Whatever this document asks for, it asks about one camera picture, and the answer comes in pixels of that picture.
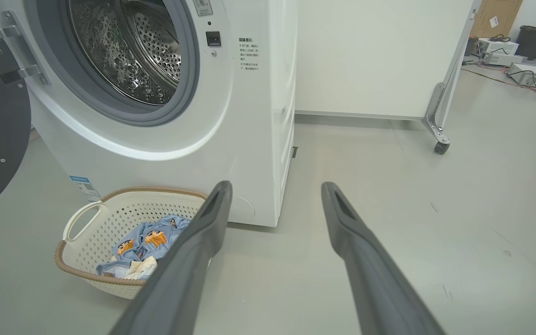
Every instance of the whiteboard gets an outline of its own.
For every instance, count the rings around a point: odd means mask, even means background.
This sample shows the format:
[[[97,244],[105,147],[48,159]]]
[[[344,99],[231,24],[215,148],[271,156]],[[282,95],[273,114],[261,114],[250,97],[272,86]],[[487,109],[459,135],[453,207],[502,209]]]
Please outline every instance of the whiteboard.
[[[299,0],[296,112],[423,118],[473,4]]]

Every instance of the orange cartoon character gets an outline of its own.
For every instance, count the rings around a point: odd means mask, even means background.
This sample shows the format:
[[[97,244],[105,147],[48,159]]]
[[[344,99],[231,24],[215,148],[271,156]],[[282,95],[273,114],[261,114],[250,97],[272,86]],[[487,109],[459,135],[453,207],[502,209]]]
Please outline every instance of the orange cartoon character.
[[[134,247],[133,238],[131,240],[124,241],[122,244],[119,244],[119,246],[117,247],[117,255],[122,255],[123,253],[125,253],[126,251],[130,250],[133,247]]]
[[[152,243],[156,248],[158,248],[158,246],[167,242],[167,237],[164,235],[164,232],[159,230],[153,230],[150,233],[146,234],[144,242]]]

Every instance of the washing machine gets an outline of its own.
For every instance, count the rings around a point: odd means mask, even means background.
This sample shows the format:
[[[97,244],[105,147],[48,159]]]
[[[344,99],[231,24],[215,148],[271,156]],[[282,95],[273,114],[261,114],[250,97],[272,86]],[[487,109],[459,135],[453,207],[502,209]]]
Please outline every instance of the washing machine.
[[[296,30],[296,0],[0,0],[0,192],[32,114],[87,201],[230,180],[229,220],[276,227]]]

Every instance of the basket handle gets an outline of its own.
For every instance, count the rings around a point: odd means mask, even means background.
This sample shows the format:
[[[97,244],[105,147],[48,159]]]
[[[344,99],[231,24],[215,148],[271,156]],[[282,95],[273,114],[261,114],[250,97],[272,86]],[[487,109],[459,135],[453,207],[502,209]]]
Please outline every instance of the basket handle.
[[[83,227],[83,229],[81,229],[80,233],[77,233],[77,235],[74,238],[70,238],[70,231],[72,231],[72,227],[74,227],[74,224],[76,223],[76,221],[78,221],[80,216],[84,214],[85,212],[87,212],[89,209],[92,209],[95,207],[98,207],[98,212],[96,212],[96,214],[94,214],[92,219],[90,219],[90,221]],[[102,212],[103,208],[107,209],[107,207],[105,206],[105,203],[103,203],[100,200],[93,202],[93,203],[89,203],[85,205],[84,207],[80,208],[76,213],[74,213],[74,215],[72,215],[70,220],[67,222],[66,229],[63,230],[63,240],[65,242],[75,241],[88,228],[88,226],[91,225],[91,223],[98,217],[98,215]]]

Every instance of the plastic basket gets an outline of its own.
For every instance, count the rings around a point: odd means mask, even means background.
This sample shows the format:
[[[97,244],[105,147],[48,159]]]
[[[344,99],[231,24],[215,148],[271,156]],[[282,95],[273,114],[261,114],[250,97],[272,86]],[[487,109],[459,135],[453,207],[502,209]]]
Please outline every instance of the plastic basket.
[[[204,201],[205,195],[181,189],[120,189],[77,210],[63,231],[63,238],[55,251],[55,264],[95,288],[133,299],[146,280],[100,276],[96,274],[96,266],[109,261],[111,248],[140,223],[156,222],[169,214],[191,220]],[[98,208],[98,212],[75,237],[70,238],[77,219],[91,208]]]

